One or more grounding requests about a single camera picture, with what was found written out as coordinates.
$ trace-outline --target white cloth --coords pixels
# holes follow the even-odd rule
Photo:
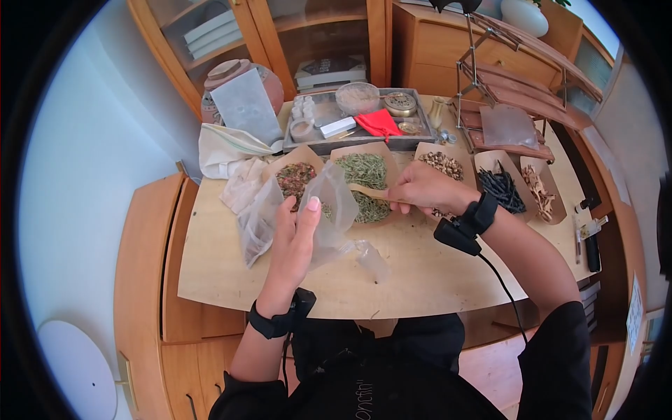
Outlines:
[[[274,153],[248,132],[215,124],[201,124],[198,165],[208,178],[229,179],[245,159]]]
[[[219,199],[235,214],[239,214],[254,200],[261,189],[261,171],[268,163],[257,158],[249,159],[236,168],[226,183]]]

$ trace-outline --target dried herbs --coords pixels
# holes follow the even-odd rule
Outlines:
[[[345,171],[346,183],[358,183],[374,190],[387,188],[387,166],[380,155],[354,153],[339,157],[334,163]],[[380,222],[390,214],[387,201],[376,200],[358,191],[353,191],[352,196],[360,207],[360,213],[355,217],[357,223]]]
[[[424,163],[427,163],[429,166],[437,169],[445,175],[455,179],[456,181],[464,181],[464,173],[462,171],[462,164],[457,162],[457,160],[448,157],[442,152],[429,152],[425,155],[420,155],[418,159]],[[448,217],[446,213],[442,213],[439,209],[434,208],[431,211],[432,215],[435,217]]]
[[[546,222],[550,222],[553,218],[553,209],[551,208],[551,202],[555,200],[554,194],[549,194],[544,188],[542,180],[539,178],[539,174],[534,171],[534,166],[528,165],[523,168],[521,171],[523,174],[523,180],[530,188],[534,199],[537,201],[537,209],[539,210],[539,215]]]
[[[315,176],[315,168],[304,162],[290,163],[276,174],[282,195],[285,198],[289,196],[296,197],[296,204],[292,207],[293,212],[298,211],[303,191],[306,189],[308,182],[315,178]]]
[[[485,171],[483,168],[478,171],[478,178],[483,189],[494,196],[509,213],[524,213],[525,204],[518,195],[511,175],[504,170],[500,161],[497,161],[497,164],[500,173]]]

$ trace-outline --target table surface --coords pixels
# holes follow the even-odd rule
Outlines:
[[[426,110],[431,96],[421,95]],[[278,120],[284,129],[291,104],[285,103]],[[466,148],[462,132],[444,107],[442,128],[458,137],[451,147]],[[575,231],[571,214],[584,199],[576,173],[555,133],[546,128],[546,144],[556,157],[550,170],[568,216],[554,226],[539,218],[528,226],[546,237],[562,254],[576,281],[591,275],[585,259],[576,263]],[[393,153],[400,170],[413,159],[411,152]],[[249,310],[263,285],[270,254],[251,269],[243,263],[236,216],[219,199],[226,180],[203,178],[187,230],[177,295],[206,304]],[[580,223],[590,220],[580,214]],[[313,318],[389,319],[462,312],[509,302],[497,277],[480,259],[449,248],[433,238],[434,222],[418,209],[397,221],[376,228],[351,228],[350,239],[367,239],[391,268],[390,279],[375,284],[372,275],[355,261],[356,254],[308,273],[301,287],[317,295]],[[497,268],[514,299],[525,292],[504,263],[482,241],[482,254]]]

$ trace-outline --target red pouch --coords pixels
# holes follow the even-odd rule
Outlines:
[[[373,136],[385,136],[385,143],[390,141],[390,136],[400,136],[401,131],[387,110],[379,110],[370,114],[360,114],[355,118],[357,124]]]

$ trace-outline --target hand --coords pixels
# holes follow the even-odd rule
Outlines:
[[[469,203],[480,199],[478,191],[420,161],[411,162],[387,194],[390,208],[401,210],[403,214],[411,210],[411,205],[397,200],[414,204],[425,214],[438,208],[443,213],[459,216]]]
[[[270,318],[287,313],[294,291],[308,273],[312,235],[320,222],[320,199],[311,197],[300,215],[291,213],[296,197],[290,196],[276,212],[276,233],[271,246],[271,264],[257,299],[257,312]]]

